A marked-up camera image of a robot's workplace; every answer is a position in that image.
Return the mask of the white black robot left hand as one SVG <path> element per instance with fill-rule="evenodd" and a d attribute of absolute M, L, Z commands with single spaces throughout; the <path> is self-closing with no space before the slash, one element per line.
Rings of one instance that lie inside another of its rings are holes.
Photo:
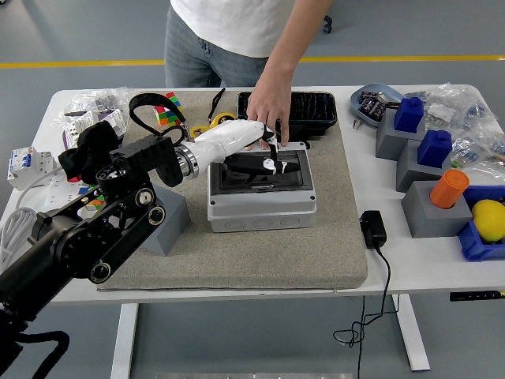
<path fill-rule="evenodd" d="M 258 140 L 270 146 L 270 156 L 262 158 L 241 150 Z M 296 172 L 299 163 L 278 159 L 276 133 L 259 121 L 244 119 L 225 121 L 176 147 L 176 154 L 185 177 L 197 178 L 211 163 L 222 163 L 230 171 L 242 174 L 274 175 Z"/>

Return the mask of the person's left hand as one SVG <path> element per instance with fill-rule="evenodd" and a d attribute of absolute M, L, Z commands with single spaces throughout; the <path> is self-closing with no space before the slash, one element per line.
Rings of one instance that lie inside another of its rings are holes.
<path fill-rule="evenodd" d="M 265 69 L 254 87 L 247 106 L 248 120 L 259 121 L 272 131 L 280 125 L 280 143 L 286 146 L 289 138 L 289 115 L 293 70 Z"/>

